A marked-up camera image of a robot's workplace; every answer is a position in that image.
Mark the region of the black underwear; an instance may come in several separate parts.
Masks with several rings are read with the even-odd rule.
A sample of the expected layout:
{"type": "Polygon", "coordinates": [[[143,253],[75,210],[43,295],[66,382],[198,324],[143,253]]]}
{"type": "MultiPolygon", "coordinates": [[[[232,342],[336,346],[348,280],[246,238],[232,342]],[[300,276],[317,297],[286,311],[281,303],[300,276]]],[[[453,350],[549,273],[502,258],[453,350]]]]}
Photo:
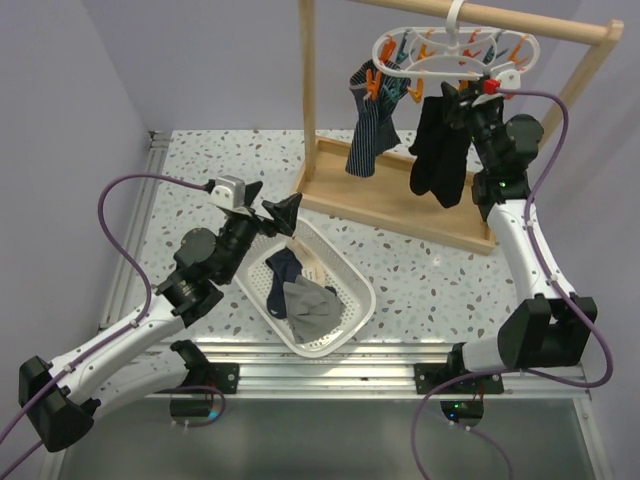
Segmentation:
{"type": "Polygon", "coordinates": [[[416,157],[409,186],[417,196],[431,192],[448,209],[462,198],[471,138],[465,129],[453,129],[444,121],[443,101],[442,97],[423,101],[416,137],[409,147],[416,157]]]}

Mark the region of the navy underwear with beige band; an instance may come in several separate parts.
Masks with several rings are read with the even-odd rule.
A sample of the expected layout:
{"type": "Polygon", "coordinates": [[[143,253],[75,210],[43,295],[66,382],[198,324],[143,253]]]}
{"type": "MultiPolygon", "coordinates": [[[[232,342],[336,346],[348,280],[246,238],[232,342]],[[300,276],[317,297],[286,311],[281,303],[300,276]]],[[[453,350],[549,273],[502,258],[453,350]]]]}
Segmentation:
{"type": "Polygon", "coordinates": [[[273,274],[266,300],[271,316],[303,324],[336,323],[340,319],[336,295],[303,276],[302,264],[291,249],[282,248],[265,264],[273,274]]]}

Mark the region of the navy striped underwear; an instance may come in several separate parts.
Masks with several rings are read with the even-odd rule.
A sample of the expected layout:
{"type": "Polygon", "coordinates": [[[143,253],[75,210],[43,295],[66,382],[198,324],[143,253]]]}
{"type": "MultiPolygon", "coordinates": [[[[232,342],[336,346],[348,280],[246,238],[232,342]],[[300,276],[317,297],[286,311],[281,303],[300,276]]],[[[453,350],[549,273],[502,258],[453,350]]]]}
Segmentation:
{"type": "Polygon", "coordinates": [[[376,98],[367,89],[367,73],[377,82],[378,69],[372,60],[365,61],[350,77],[349,90],[354,97],[358,118],[356,121],[345,171],[353,176],[367,178],[375,173],[376,158],[400,143],[392,115],[399,101],[407,94],[409,80],[380,76],[381,86],[376,98]]]}

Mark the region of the grey underwear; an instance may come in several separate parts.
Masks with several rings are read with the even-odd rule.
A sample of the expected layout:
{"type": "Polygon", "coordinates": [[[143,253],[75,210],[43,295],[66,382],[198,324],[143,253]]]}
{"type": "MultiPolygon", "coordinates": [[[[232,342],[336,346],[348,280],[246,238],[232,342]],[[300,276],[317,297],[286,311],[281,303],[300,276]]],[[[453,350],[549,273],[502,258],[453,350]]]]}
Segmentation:
{"type": "Polygon", "coordinates": [[[283,285],[286,320],[294,342],[314,342],[341,324],[343,306],[333,290],[298,275],[283,285]]]}

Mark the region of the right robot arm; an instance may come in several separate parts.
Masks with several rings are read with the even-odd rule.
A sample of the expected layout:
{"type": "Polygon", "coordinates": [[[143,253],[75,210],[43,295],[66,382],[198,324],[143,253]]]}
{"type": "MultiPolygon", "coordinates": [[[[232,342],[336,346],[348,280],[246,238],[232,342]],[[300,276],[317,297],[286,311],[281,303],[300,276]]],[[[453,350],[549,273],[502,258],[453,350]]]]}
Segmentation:
{"type": "Polygon", "coordinates": [[[537,219],[527,170],[544,128],[528,114],[504,119],[499,87],[493,79],[462,91],[441,85],[445,123],[469,135],[481,161],[472,199],[501,244],[518,299],[495,335],[452,347],[440,373],[461,393],[484,371],[578,364],[597,316],[594,300],[577,295],[561,272],[537,219]]]}

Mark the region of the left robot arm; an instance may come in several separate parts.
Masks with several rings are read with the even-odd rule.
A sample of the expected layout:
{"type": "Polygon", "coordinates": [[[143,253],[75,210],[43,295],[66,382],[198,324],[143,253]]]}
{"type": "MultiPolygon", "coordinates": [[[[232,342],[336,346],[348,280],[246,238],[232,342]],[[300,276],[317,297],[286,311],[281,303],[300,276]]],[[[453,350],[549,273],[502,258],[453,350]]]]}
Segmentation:
{"type": "Polygon", "coordinates": [[[174,268],[158,286],[143,282],[143,303],[74,350],[51,360],[33,356],[19,368],[18,416],[27,418],[49,452],[78,442],[109,408],[162,390],[218,395],[207,383],[204,355],[190,340],[173,342],[155,358],[140,355],[161,340],[188,329],[224,297],[258,236],[290,237],[297,227],[302,196],[252,204],[262,182],[222,176],[201,186],[225,215],[218,232],[189,230],[173,255],[174,268]]]}

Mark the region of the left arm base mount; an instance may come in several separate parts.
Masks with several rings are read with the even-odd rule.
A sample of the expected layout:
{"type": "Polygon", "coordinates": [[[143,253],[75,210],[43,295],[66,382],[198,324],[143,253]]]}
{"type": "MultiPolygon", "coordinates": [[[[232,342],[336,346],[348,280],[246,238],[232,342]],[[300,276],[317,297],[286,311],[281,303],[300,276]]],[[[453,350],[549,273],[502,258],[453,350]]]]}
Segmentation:
{"type": "Polygon", "coordinates": [[[184,428],[202,428],[220,420],[227,397],[237,393],[239,379],[236,363],[213,363],[190,371],[181,385],[168,390],[172,420],[184,428]]]}

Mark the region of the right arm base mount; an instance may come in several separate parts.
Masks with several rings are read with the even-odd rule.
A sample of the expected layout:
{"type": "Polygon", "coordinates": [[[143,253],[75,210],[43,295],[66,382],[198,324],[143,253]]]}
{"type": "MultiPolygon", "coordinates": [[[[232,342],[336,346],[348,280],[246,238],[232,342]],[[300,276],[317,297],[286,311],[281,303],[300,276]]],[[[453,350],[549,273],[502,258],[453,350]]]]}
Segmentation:
{"type": "MultiPolygon", "coordinates": [[[[418,363],[414,365],[414,381],[418,394],[427,394],[435,387],[455,378],[444,364],[418,363]]],[[[440,408],[448,421],[468,427],[477,426],[484,416],[486,376],[463,380],[448,386],[439,392],[440,395],[469,395],[469,400],[441,400],[440,408]]]]}

